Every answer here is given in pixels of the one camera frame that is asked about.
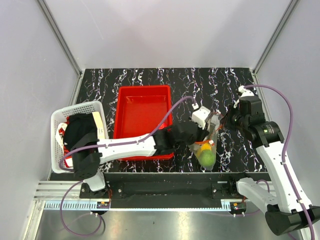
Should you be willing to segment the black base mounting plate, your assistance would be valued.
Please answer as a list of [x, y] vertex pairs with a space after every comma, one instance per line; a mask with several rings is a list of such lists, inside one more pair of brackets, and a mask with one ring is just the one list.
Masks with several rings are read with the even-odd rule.
[[221, 207], [221, 200], [241, 200], [231, 190], [231, 180], [251, 177], [270, 181], [266, 172], [236, 173], [106, 173], [106, 188], [92, 192], [86, 183], [81, 199], [111, 197], [113, 209], [208, 209]]

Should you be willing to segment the black cloth in basket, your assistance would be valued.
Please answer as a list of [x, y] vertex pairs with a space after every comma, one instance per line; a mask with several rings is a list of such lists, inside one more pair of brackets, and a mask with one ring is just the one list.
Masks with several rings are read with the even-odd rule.
[[97, 126], [92, 113], [77, 113], [67, 118], [63, 144], [71, 152], [98, 140]]

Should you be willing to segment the clear zip top bag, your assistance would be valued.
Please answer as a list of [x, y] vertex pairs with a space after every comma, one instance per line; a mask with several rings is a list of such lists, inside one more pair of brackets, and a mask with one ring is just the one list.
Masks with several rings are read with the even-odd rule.
[[191, 120], [198, 124], [200, 130], [206, 130], [208, 134], [201, 141], [189, 145], [188, 148], [206, 171], [211, 171], [216, 163], [218, 133], [222, 128], [222, 118], [220, 113], [212, 112], [205, 107], [192, 113]]

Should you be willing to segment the red fake apple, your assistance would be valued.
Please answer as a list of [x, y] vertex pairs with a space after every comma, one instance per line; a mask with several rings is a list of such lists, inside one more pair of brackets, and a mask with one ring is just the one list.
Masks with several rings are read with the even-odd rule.
[[164, 128], [166, 128], [168, 125], [164, 122], [164, 123], [162, 123], [161, 124], [161, 126], [159, 127], [159, 129], [161, 130], [161, 129], [164, 129]]

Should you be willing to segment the white plastic basket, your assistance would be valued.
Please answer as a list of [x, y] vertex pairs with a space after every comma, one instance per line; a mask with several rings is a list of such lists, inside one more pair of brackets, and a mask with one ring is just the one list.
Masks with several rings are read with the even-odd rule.
[[75, 114], [90, 114], [92, 112], [99, 112], [104, 129], [104, 138], [108, 139], [108, 130], [106, 125], [106, 117], [101, 102], [94, 100], [84, 103], [79, 103], [67, 106], [56, 110], [50, 118], [50, 149], [51, 149], [51, 168], [54, 173], [62, 174], [67, 171], [59, 166], [59, 162], [64, 156], [64, 146], [62, 135], [59, 129], [67, 122], [67, 117]]

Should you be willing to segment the red plastic tray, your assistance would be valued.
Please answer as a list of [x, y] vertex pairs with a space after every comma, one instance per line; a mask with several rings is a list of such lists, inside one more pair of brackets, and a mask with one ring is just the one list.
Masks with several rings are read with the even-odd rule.
[[168, 85], [120, 87], [113, 138], [131, 138], [151, 133], [171, 107], [171, 88]]

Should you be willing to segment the green fake custard apple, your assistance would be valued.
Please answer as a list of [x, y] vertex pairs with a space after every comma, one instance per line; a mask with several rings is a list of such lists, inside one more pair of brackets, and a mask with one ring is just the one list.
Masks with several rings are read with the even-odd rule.
[[216, 162], [216, 155], [211, 150], [204, 150], [198, 157], [199, 164], [205, 168], [212, 167]]

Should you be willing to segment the yellow fake lemon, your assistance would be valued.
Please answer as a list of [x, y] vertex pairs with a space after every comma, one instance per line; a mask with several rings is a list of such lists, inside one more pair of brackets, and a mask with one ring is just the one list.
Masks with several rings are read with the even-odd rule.
[[202, 152], [202, 151], [205, 151], [205, 150], [211, 150], [212, 149], [212, 145], [209, 144], [209, 143], [204, 143], [200, 146], [199, 148], [199, 151]]

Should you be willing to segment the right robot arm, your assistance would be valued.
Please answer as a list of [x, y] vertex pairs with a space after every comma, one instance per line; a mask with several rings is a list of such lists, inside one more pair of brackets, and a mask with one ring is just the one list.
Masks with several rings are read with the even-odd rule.
[[238, 130], [251, 142], [267, 168], [276, 194], [271, 195], [247, 173], [238, 173], [228, 181], [228, 195], [249, 199], [261, 210], [268, 227], [277, 236], [318, 222], [320, 208], [311, 203], [301, 188], [283, 150], [282, 132], [274, 121], [266, 121], [259, 97], [243, 96], [238, 103], [230, 104], [222, 123], [228, 130]]

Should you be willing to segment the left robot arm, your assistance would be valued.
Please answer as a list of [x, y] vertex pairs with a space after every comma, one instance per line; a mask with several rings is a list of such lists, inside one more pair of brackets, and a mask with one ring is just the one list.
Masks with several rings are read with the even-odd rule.
[[97, 198], [108, 193], [105, 178], [99, 166], [113, 160], [133, 157], [159, 157], [172, 154], [180, 145], [186, 145], [201, 154], [212, 150], [208, 126], [188, 120], [176, 122], [155, 132], [136, 137], [99, 139], [94, 132], [81, 136], [70, 145], [74, 175], [89, 185]]

